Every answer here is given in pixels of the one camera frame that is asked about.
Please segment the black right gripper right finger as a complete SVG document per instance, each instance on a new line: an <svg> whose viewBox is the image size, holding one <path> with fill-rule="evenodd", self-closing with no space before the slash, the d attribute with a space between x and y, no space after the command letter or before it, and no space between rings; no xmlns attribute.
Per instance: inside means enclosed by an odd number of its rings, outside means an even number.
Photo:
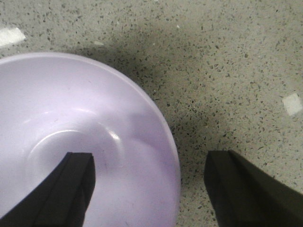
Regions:
<svg viewBox="0 0 303 227"><path fill-rule="evenodd" d="M209 151L204 182L221 227L301 227L303 196L232 150Z"/></svg>

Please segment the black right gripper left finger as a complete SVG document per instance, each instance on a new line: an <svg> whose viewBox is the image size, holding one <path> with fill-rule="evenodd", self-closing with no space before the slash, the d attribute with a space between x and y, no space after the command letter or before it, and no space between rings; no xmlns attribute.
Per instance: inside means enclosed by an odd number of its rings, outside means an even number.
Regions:
<svg viewBox="0 0 303 227"><path fill-rule="evenodd" d="M95 187L91 153L66 153L58 166L0 219L2 227L81 227Z"/></svg>

